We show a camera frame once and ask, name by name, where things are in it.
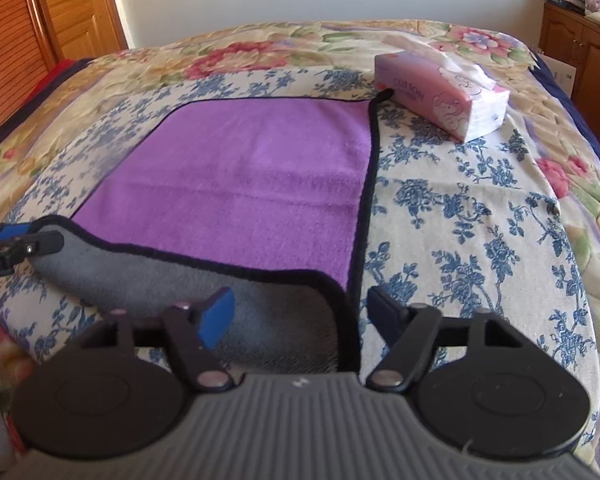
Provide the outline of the purple grey microfibre towel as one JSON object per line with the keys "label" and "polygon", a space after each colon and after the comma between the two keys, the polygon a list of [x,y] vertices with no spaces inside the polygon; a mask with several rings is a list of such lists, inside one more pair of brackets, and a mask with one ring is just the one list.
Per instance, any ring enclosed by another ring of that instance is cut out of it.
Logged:
{"label": "purple grey microfibre towel", "polygon": [[238,373],[357,372],[379,98],[178,107],[57,232],[35,272],[97,309],[153,318],[222,288],[199,336]]}

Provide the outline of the red blanket edge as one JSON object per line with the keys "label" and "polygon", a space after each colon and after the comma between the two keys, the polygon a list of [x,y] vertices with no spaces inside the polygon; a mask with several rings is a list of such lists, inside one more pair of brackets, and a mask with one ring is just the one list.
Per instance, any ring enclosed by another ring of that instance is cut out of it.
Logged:
{"label": "red blanket edge", "polygon": [[62,60],[52,68],[32,89],[24,102],[34,99],[41,91],[48,87],[57,77],[76,64],[76,60]]}

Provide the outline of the wooden slatted headboard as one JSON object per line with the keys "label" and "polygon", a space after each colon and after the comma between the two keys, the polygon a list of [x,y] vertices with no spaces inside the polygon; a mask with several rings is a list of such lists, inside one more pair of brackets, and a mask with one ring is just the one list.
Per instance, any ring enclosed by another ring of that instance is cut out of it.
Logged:
{"label": "wooden slatted headboard", "polygon": [[0,0],[0,125],[55,64],[38,0]]}

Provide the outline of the floral quilted bedspread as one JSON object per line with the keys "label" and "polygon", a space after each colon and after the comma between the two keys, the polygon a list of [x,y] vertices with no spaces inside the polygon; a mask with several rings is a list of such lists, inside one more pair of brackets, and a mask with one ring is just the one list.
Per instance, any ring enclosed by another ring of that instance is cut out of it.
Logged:
{"label": "floral quilted bedspread", "polygon": [[[268,23],[96,58],[55,81],[40,107],[0,136],[0,220],[18,221],[12,218],[16,203],[116,96],[213,75],[340,68],[370,77],[372,93],[357,99],[366,100],[374,92],[374,58],[391,49],[387,35],[413,35],[479,64],[509,91],[506,118],[517,112],[530,120],[539,142],[536,162],[550,189],[570,205],[567,237],[590,305],[600,368],[600,142],[540,59],[501,32],[426,20]],[[580,452],[600,472],[600,400],[592,398]]]}

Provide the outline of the pink cotton tissue pack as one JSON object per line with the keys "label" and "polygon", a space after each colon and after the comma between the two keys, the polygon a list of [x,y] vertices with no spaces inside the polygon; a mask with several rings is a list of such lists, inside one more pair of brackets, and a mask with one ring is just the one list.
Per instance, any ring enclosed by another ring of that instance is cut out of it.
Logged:
{"label": "pink cotton tissue pack", "polygon": [[398,104],[463,143],[504,124],[509,91],[479,65],[413,35],[387,35],[384,43],[394,50],[375,56],[377,90],[391,90]]}

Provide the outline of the wooden door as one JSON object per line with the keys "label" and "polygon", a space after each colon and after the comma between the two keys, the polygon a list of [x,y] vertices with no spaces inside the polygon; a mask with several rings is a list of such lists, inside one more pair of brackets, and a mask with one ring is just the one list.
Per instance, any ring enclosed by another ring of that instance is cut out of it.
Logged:
{"label": "wooden door", "polygon": [[99,58],[128,47],[114,0],[38,0],[56,60]]}

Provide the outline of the white paper by cabinet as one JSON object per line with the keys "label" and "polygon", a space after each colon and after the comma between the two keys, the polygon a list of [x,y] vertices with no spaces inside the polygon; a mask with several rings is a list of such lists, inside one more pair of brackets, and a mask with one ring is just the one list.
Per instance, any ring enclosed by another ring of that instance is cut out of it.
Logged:
{"label": "white paper by cabinet", "polygon": [[577,69],[562,61],[555,60],[544,54],[540,55],[547,67],[550,69],[556,84],[567,96],[572,96],[574,83],[576,82]]}

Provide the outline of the brown wooden cabinet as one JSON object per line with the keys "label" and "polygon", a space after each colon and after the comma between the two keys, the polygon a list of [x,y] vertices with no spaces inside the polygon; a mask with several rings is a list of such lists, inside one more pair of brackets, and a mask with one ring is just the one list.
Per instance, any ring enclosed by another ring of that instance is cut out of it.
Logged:
{"label": "brown wooden cabinet", "polygon": [[545,3],[539,48],[577,70],[571,101],[600,141],[600,25]]}

